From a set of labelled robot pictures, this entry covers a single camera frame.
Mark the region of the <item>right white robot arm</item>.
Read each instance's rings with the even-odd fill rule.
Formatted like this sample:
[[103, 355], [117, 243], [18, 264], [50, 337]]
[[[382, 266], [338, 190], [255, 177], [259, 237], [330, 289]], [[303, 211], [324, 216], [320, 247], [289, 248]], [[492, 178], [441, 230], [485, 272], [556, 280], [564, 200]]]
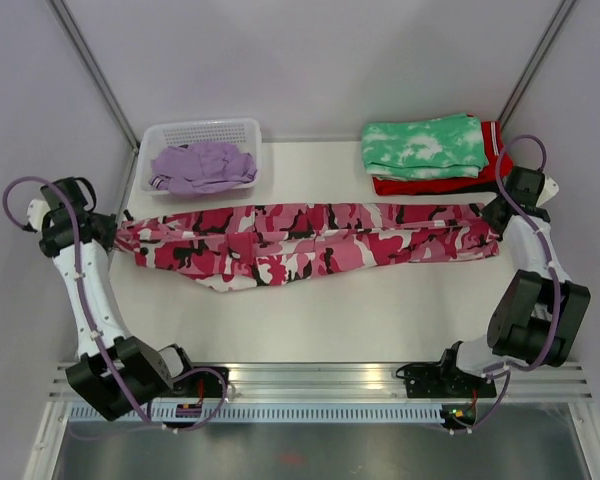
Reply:
[[545, 183], [543, 172], [515, 167], [506, 178], [506, 191], [483, 211], [510, 250], [515, 274], [486, 334], [445, 352], [450, 362], [436, 370], [435, 380], [446, 395], [467, 398], [486, 389], [493, 397], [497, 373], [560, 367], [569, 356], [591, 294], [571, 280], [557, 259], [550, 219], [540, 207]]

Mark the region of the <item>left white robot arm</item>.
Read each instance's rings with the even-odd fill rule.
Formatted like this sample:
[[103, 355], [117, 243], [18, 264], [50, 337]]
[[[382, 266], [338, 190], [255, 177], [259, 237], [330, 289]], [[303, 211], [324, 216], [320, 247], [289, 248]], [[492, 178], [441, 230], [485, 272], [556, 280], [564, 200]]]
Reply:
[[125, 327], [109, 277], [117, 222], [96, 212], [91, 184], [67, 177], [43, 181], [40, 192], [48, 209], [28, 223], [63, 279], [76, 323], [77, 361], [66, 371], [68, 384], [109, 421], [134, 412], [148, 422], [154, 399], [190, 395], [198, 374], [184, 363], [168, 366]]

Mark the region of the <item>pink camouflage trousers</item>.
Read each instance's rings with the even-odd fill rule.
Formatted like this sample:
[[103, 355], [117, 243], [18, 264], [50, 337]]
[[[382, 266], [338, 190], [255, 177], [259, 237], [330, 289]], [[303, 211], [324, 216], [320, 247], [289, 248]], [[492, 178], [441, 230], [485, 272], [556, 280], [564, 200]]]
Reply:
[[217, 292], [283, 286], [358, 269], [478, 261], [499, 236], [478, 204], [272, 204], [127, 220], [114, 246], [139, 267]]

